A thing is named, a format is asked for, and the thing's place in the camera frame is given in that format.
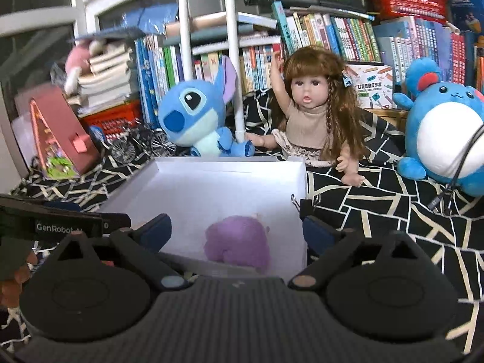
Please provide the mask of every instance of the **human hand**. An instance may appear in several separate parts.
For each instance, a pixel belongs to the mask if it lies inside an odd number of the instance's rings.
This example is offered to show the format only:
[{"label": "human hand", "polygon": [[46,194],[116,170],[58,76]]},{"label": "human hand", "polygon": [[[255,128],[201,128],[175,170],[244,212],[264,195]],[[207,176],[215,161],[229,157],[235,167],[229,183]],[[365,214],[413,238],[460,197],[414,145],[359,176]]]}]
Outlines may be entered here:
[{"label": "human hand", "polygon": [[281,52],[273,52],[272,59],[270,60],[270,71],[281,72],[283,64],[284,60],[281,59]]},{"label": "human hand", "polygon": [[28,255],[25,265],[14,273],[13,280],[0,282],[0,306],[18,307],[22,284],[30,278],[30,268],[27,263],[37,264],[37,256],[33,251]]},{"label": "human hand", "polygon": [[343,172],[346,168],[348,168],[349,158],[347,156],[340,155],[336,160],[340,161],[338,165],[336,165],[336,170],[338,172]]}]

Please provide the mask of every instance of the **plush toy's white belly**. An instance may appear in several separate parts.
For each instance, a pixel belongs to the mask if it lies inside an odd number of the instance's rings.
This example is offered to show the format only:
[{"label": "plush toy's white belly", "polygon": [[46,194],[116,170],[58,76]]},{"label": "plush toy's white belly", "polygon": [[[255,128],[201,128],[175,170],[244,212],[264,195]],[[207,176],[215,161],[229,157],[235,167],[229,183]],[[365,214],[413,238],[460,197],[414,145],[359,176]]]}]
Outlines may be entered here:
[{"label": "plush toy's white belly", "polygon": [[[424,166],[443,177],[451,178],[465,148],[482,125],[481,117],[466,105],[442,103],[428,112],[417,133],[417,153]],[[459,174],[463,178],[484,164],[484,136],[474,145]]]}]

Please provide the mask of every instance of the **pink plush toy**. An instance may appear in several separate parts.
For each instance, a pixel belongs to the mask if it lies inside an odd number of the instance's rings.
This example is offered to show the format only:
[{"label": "pink plush toy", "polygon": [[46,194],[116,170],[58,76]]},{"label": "pink plush toy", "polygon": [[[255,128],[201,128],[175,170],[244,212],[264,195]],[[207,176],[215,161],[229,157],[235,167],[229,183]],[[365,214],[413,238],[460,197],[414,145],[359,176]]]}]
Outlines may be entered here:
[{"label": "pink plush toy", "polygon": [[252,266],[263,273],[270,262],[268,232],[256,218],[227,217],[207,228],[205,255],[211,261]]},{"label": "pink plush toy", "polygon": [[79,76],[90,74],[89,59],[100,54],[106,41],[85,40],[74,46],[65,62],[67,79],[64,84],[64,93],[67,96],[75,94]]}]

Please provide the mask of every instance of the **blue plush toy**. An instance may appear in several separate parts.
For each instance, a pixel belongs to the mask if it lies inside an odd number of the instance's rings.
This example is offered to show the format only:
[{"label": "blue plush toy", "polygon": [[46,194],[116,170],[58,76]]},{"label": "blue plush toy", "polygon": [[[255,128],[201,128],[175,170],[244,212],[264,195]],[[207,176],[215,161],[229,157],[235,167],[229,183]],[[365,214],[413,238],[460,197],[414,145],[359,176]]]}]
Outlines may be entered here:
[{"label": "blue plush toy", "polygon": [[[415,101],[402,93],[393,96],[398,106],[410,110],[407,154],[398,163],[398,173],[405,178],[429,176],[450,182],[469,140],[484,121],[484,96],[479,91],[440,78],[435,61],[420,58],[407,70],[407,88]],[[466,194],[484,195],[484,136],[467,156],[457,183]]]},{"label": "blue plush toy", "polygon": [[214,84],[192,80],[171,88],[158,108],[169,141],[190,147],[193,156],[253,156],[252,142],[237,143],[224,127],[226,104],[234,95],[236,79],[230,59],[222,56]]}]

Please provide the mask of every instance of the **doll's face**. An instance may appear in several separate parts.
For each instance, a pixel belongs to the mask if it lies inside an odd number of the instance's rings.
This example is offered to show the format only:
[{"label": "doll's face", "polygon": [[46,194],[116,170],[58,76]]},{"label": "doll's face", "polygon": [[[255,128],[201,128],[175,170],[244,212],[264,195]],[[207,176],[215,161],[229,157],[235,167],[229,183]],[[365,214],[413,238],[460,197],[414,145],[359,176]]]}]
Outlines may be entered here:
[{"label": "doll's face", "polygon": [[292,99],[307,109],[323,105],[328,99],[328,81],[324,76],[303,76],[291,81]]}]

